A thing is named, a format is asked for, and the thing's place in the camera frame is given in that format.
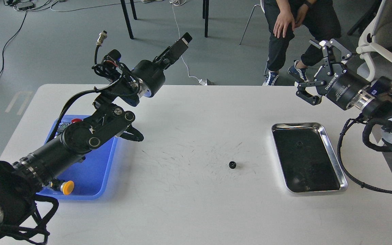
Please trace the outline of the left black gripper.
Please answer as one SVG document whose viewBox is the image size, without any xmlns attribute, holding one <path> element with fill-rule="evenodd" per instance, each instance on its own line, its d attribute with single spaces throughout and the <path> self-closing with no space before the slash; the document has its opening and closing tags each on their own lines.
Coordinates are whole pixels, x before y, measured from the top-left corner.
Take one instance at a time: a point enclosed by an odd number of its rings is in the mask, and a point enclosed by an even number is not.
<svg viewBox="0 0 392 245">
<path fill-rule="evenodd" d="M 159 63 L 149 60 L 140 61 L 133 69 L 132 74 L 140 81 L 141 88 L 138 96 L 153 97 L 165 82 L 164 68 L 173 65 L 188 49 L 192 36 L 186 32 L 172 46 L 159 55 Z"/>
</svg>

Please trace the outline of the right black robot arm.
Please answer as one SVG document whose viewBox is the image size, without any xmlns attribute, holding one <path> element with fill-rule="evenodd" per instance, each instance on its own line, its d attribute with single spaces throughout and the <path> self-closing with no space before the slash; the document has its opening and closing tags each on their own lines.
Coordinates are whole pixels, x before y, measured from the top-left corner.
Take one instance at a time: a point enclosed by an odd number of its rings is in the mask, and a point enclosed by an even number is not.
<svg viewBox="0 0 392 245">
<path fill-rule="evenodd" d="M 392 152 L 391 80 L 379 78 L 375 84 L 350 70 L 346 62 L 353 57 L 350 50 L 336 39 L 310 40 L 323 53 L 323 64 L 309 82 L 299 82 L 296 95 L 311 105 L 328 98 L 342 110 L 356 107 L 366 123 L 363 143 L 379 152 Z"/>
</svg>

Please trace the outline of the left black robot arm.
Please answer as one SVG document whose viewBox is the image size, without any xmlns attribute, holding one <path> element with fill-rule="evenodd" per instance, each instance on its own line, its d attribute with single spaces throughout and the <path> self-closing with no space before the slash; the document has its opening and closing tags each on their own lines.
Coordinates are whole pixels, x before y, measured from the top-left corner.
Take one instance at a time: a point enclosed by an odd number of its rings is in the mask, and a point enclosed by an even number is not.
<svg viewBox="0 0 392 245">
<path fill-rule="evenodd" d="M 92 70 L 109 80 L 110 85 L 73 95 L 43 146 L 15 163 L 0 161 L 0 239 L 10 236 L 36 244 L 31 238 L 40 234 L 44 236 L 42 245 L 47 244 L 50 234 L 47 225 L 59 202 L 39 192 L 50 186 L 67 193 L 69 182 L 59 180 L 58 176 L 113 137 L 143 141 L 142 133 L 132 126 L 135 114 L 114 104 L 114 100 L 121 98 L 136 107 L 142 96 L 153 97 L 165 83 L 164 71 L 180 59 L 191 41 L 191 35 L 185 33 L 152 61 L 142 60 L 133 69 L 120 62 L 117 50 L 106 54 L 100 63 L 94 58 Z M 70 106 L 91 93 L 98 93 L 93 102 L 95 112 L 72 122 L 58 134 L 59 124 Z"/>
</svg>

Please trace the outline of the person's left hand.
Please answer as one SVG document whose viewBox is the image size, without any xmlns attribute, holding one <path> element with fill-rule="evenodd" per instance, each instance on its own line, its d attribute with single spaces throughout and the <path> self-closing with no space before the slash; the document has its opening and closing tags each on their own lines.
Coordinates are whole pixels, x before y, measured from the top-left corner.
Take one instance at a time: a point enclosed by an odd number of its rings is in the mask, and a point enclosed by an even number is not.
<svg viewBox="0 0 392 245">
<path fill-rule="evenodd" d="M 307 3 L 304 3 L 299 7 L 299 9 L 297 11 L 296 19 L 295 19 L 294 28 L 298 28 L 303 24 L 309 9 L 310 8 Z"/>
</svg>

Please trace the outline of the person's right hand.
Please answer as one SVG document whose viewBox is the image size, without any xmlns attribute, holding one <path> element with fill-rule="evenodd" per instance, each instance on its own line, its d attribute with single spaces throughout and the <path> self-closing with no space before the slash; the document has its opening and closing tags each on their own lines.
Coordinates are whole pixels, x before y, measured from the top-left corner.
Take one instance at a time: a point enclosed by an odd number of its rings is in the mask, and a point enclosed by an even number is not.
<svg viewBox="0 0 392 245">
<path fill-rule="evenodd" d="M 295 30 L 295 19 L 291 10 L 280 10 L 280 13 L 277 16 L 277 20 L 274 25 L 274 36 L 277 38 L 285 38 L 288 30 Z"/>
</svg>

